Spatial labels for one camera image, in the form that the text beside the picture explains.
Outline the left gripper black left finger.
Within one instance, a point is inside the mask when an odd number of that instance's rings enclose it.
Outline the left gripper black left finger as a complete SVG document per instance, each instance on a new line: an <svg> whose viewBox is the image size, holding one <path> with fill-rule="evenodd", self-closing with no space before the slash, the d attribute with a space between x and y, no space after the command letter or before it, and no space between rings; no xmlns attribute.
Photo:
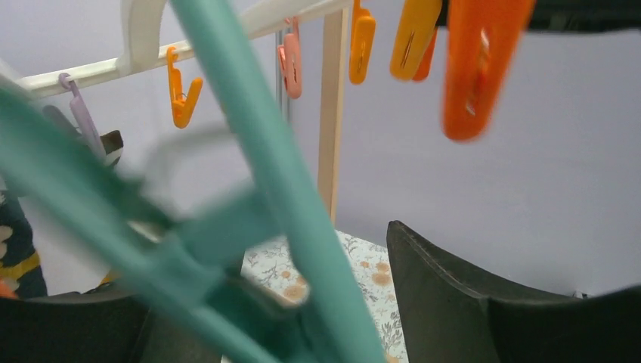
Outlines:
<svg viewBox="0 0 641 363"><path fill-rule="evenodd" d="M220 362L222 353L127 291L1 299L3 362Z"/></svg>

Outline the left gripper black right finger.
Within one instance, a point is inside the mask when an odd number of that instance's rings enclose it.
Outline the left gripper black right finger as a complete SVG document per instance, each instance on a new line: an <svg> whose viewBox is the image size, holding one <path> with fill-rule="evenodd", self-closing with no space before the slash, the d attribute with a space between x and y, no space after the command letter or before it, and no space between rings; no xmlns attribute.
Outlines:
<svg viewBox="0 0 641 363"><path fill-rule="evenodd" d="M495 275L392 221L389 261L411 362L638 362L640 288L578 298Z"/></svg>

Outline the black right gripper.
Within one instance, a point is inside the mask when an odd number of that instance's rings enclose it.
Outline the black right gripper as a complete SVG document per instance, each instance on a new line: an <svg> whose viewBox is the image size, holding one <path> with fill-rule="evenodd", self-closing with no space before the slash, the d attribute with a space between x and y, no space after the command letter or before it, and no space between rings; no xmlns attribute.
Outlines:
<svg viewBox="0 0 641 363"><path fill-rule="evenodd" d="M640 30L639 1L481 1L491 10L528 15L530 33L609 33Z"/></svg>

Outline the navy blue patterned sock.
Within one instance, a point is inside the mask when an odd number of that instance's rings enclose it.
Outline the navy blue patterned sock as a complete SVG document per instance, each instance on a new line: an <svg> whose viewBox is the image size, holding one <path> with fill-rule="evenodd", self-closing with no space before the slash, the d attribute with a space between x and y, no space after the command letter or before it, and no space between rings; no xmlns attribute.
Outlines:
<svg viewBox="0 0 641 363"><path fill-rule="evenodd" d="M18 198L1 191L1 284L20 299L48 295L33 229Z"/></svg>

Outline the brown yellow argyle sock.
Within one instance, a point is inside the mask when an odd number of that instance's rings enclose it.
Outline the brown yellow argyle sock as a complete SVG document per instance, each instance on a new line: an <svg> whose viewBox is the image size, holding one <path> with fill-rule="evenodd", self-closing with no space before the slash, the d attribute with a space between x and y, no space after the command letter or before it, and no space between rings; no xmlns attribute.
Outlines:
<svg viewBox="0 0 641 363"><path fill-rule="evenodd" d="M119 130L113 130L103 134L101 141L106 153L104 163L107 167L114 169L122 156L124 148L121 132Z"/></svg>

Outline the white round clip hanger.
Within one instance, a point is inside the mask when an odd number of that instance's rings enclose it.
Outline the white round clip hanger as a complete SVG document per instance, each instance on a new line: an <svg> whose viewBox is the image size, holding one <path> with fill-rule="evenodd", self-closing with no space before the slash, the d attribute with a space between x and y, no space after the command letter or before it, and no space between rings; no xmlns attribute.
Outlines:
<svg viewBox="0 0 641 363"><path fill-rule="evenodd" d="M191 59L194 51L187 40L160 44L165 5L165 1L121 2L124 52L118 58L22 78L2 61L1 84L15 86L27 97L38 99L67 91L58 81L61 73L67 73L70 80L83 88L162 67L167 64L166 50L171 47L180 61ZM310 21L350 5L350 1L259 1L240 13L238 20L246 37L256 39L281 31L289 17Z"/></svg>

